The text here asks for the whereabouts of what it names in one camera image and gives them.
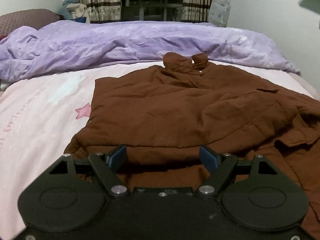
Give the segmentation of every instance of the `clothes pile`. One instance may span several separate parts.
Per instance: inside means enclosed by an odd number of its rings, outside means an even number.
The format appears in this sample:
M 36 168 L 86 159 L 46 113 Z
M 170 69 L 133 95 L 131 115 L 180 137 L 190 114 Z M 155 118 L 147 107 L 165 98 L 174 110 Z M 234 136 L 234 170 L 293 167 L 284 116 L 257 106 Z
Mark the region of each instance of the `clothes pile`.
M 65 20 L 74 20 L 80 17 L 86 17 L 86 23 L 90 23 L 87 6 L 79 3 L 79 0 L 64 0 L 62 7 L 58 11 Z

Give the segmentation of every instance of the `pink star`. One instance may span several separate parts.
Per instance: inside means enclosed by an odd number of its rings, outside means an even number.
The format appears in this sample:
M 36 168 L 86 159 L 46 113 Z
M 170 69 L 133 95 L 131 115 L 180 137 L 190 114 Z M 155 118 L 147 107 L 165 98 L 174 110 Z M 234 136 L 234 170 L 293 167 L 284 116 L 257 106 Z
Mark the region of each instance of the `pink star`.
M 89 103 L 87 103 L 84 107 L 76 109 L 76 111 L 78 112 L 76 119 L 79 119 L 84 116 L 90 117 L 91 106 Z

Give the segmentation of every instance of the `purple duvet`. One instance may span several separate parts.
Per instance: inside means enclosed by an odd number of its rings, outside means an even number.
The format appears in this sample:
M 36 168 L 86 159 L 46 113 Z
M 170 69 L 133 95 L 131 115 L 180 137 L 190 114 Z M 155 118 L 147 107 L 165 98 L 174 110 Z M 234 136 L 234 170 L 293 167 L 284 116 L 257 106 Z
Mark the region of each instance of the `purple duvet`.
M 58 21 L 39 31 L 23 26 L 0 41 L 0 79 L 17 82 L 43 74 L 117 63 L 159 61 L 167 52 L 186 57 L 299 73 L 275 42 L 261 33 L 210 24 Z

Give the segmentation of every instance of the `brown pillow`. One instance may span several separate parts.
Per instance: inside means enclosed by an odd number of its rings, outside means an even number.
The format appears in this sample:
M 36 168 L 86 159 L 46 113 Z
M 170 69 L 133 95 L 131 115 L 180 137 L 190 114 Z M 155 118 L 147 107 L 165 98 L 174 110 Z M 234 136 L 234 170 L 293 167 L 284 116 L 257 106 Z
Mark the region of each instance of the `brown pillow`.
M 5 37 L 8 37 L 7 35 L 0 35 L 0 41 L 2 40 L 2 39 L 4 39 Z
M 0 36 L 9 35 L 21 26 L 30 26 L 36 30 L 56 22 L 59 17 L 47 9 L 31 9 L 0 16 Z

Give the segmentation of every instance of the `blue cloth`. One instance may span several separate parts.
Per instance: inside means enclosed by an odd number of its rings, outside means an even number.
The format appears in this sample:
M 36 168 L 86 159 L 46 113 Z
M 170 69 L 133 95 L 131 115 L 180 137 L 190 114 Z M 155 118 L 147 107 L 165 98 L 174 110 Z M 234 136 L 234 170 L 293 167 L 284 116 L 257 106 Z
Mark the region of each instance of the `blue cloth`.
M 87 22 L 87 17 L 78 17 L 76 19 L 73 19 L 74 22 L 77 23 L 86 23 Z
M 79 0 L 64 0 L 62 3 L 62 7 L 57 12 L 57 14 L 62 15 L 65 20 L 72 20 L 73 19 L 71 13 L 67 9 L 67 6 L 70 3 L 79 3 Z

